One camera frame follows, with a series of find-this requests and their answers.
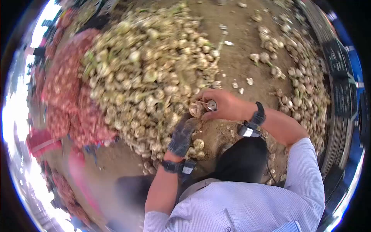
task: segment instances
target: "man's left hand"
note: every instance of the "man's left hand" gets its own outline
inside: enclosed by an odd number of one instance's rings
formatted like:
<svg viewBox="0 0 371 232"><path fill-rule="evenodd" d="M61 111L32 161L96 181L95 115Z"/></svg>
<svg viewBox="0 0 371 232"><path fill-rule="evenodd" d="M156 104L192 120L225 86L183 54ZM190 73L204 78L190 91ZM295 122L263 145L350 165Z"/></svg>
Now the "man's left hand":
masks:
<svg viewBox="0 0 371 232"><path fill-rule="evenodd" d="M183 158L188 151L191 144L192 133L199 121L200 119L193 118L190 113L184 114L174 129L171 142L168 145L168 150Z"/></svg>

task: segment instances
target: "black wristwatch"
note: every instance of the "black wristwatch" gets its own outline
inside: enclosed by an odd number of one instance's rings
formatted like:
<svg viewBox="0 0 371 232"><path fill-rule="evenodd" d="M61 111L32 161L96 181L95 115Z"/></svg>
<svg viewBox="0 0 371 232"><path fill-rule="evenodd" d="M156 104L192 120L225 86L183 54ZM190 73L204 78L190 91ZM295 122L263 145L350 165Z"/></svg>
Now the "black wristwatch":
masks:
<svg viewBox="0 0 371 232"><path fill-rule="evenodd" d="M161 165L164 167L165 171L170 173L182 173L184 167L184 160L180 163L176 163L170 160L161 161Z"/></svg>
<svg viewBox="0 0 371 232"><path fill-rule="evenodd" d="M265 121L265 114L263 105L260 102L255 103L257 111L250 121L244 121L243 126L238 130L238 134L243 137L260 137L260 126Z"/></svg>

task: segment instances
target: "soil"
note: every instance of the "soil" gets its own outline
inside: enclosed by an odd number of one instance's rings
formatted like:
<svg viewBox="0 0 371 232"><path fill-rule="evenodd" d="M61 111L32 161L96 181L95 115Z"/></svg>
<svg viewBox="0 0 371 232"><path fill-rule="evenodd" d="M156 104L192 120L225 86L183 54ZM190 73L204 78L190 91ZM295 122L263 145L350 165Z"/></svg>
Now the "soil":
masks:
<svg viewBox="0 0 371 232"><path fill-rule="evenodd" d="M143 5L146 7L154 2L137 1L132 6L133 8ZM159 7L170 6L177 1L163 0L157 1ZM270 68L267 65L260 64L259 67L254 66L249 59L250 53L261 53L263 50L260 47L257 27L264 25L271 30L271 35L276 37L281 35L279 25L275 23L272 16L278 17L279 13L290 12L268 0L249 0L247 8L237 6L237 1L227 0L224 6L218 6L214 1L204 0L198 4L196 0L188 1L188 5L193 15L202 16L204 18L201 29L209 34L208 39L214 45L217 45L221 38L221 30L219 24L224 24L228 27L229 35L227 41L234 43L234 46L224 45L221 50L221 59L219 61L220 73L216 80L221 81L222 88L232 92L237 97L246 101L260 101L265 107L277 109L278 102L274 95L269 93L274 88L280 88L283 93L290 93L292 87L290 81L282 79L272 79L270 77ZM269 13L264 12L263 8L270 10ZM263 18L262 22L257 23L251 19L254 10L258 9ZM62 45L69 38L68 29L60 43ZM273 61L274 65L280 67L283 73L287 73L290 66L294 66L294 61L288 55L285 49L278 50L278 59ZM247 84L246 78L253 78L252 86ZM232 88L232 82L237 82L239 87L244 88L244 93L239 94L237 89ZM211 172L215 164L215 156L218 154L222 145L235 143L240 137L237 135L238 122L230 122L225 120L211 120L205 122L196 134L196 138L202 138L205 142L206 158L197 163L197 167L193 173L195 177L205 175ZM270 152L269 167L274 174L275 180L278 182L282 175L286 173L287 154L284 152L284 146L278 144L272 136L263 132L266 137L267 146ZM70 141L65 138L64 155L61 152L53 152L46 154L51 168L56 168L58 172L63 173L69 181L72 189L75 192L76 198L82 207L86 210L91 219L105 230L104 225L108 219L119 219L119 215L124 215L125 209L118 205L118 200L114 193L114 183L121 176L137 176L143 175L141 167L141 158L132 152L123 141L112 144L109 147L101 147L97 150L97 165L94 163L92 156L86 154L86 164L84 173L86 176L87 185L90 187L92 194L96 197L104 216L99 216L90 207L85 200L80 189L74 184L69 176L67 158L69 154ZM266 183L270 178L266 170L262 178L262 183Z"/></svg>

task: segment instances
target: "black cable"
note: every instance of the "black cable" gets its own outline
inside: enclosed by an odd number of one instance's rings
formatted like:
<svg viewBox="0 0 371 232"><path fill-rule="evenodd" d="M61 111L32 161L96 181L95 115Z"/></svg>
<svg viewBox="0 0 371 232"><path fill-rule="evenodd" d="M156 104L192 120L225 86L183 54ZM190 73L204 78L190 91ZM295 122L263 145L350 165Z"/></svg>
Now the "black cable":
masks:
<svg viewBox="0 0 371 232"><path fill-rule="evenodd" d="M272 173L270 172L270 169L269 169L269 166L268 166L268 159L267 159L267 168L268 168L268 172L270 174L270 177L272 177L273 181L275 182L275 184L277 184L277 181L274 179Z"/></svg>

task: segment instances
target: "man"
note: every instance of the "man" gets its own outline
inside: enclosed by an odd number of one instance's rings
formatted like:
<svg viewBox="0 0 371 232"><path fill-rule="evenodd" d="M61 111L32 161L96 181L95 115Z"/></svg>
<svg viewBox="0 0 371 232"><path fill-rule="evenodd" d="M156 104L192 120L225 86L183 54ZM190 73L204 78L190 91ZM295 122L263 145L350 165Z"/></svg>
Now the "man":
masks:
<svg viewBox="0 0 371 232"><path fill-rule="evenodd" d="M184 159L197 123L196 118L184 118L149 188L144 231L315 231L325 208L324 186L306 130L281 112L222 90L208 89L196 98L217 104L216 111L203 115L204 120L262 123L285 145L290 151L285 187L259 184L266 143L261 137L243 137L222 154L215 171L190 186L175 205L178 174L170 167Z"/></svg>

